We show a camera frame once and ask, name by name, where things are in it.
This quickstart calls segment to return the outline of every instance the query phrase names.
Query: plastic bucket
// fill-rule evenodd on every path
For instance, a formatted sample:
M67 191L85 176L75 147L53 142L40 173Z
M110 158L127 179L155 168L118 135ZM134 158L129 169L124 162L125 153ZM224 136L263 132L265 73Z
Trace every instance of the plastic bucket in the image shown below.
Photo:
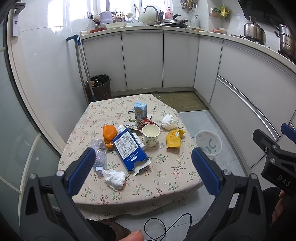
M95 82L92 89L97 100L111 99L110 76L106 74L96 75L91 80ZM88 99L91 100L91 90L88 82L85 82L85 91Z
M211 160L222 150L221 138L212 131L199 131L195 135L194 141L196 146L200 147Z

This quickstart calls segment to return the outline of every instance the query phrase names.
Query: red wrapper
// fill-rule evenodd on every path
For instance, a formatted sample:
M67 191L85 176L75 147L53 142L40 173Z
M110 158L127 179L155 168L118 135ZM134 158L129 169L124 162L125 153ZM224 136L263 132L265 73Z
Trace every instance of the red wrapper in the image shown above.
M141 130L145 125L148 125L148 124L155 124L158 126L158 124L154 123L153 121L147 119L146 117L143 117L141 120L140 120L140 123L138 125L138 129Z

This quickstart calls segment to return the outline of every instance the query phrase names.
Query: nutrition label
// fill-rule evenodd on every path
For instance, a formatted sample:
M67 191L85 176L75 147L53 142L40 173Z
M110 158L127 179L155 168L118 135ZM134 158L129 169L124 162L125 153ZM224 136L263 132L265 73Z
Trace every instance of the nutrition label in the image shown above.
M123 160L138 148L128 131L115 141L115 145Z

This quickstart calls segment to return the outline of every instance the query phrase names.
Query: person's hand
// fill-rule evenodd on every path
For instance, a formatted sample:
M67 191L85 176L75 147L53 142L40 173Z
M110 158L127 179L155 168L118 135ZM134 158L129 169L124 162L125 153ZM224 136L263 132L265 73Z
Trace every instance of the person's hand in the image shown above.
M132 232L127 237L119 240L119 241L144 241L144 236L140 230Z
M279 193L280 200L276 204L275 211L273 212L273 214L271 216L271 220L273 222L278 219L278 217L281 215L281 213L284 210L283 198L285 197L285 195L286 195L286 193L283 190L281 190L281 192Z

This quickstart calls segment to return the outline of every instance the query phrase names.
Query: orange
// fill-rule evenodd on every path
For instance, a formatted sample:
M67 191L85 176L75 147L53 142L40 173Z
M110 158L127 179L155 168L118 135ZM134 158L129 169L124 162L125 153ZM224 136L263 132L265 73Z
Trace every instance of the orange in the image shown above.
M112 140L117 136L116 128L113 125L103 127L103 137L107 148L113 148Z

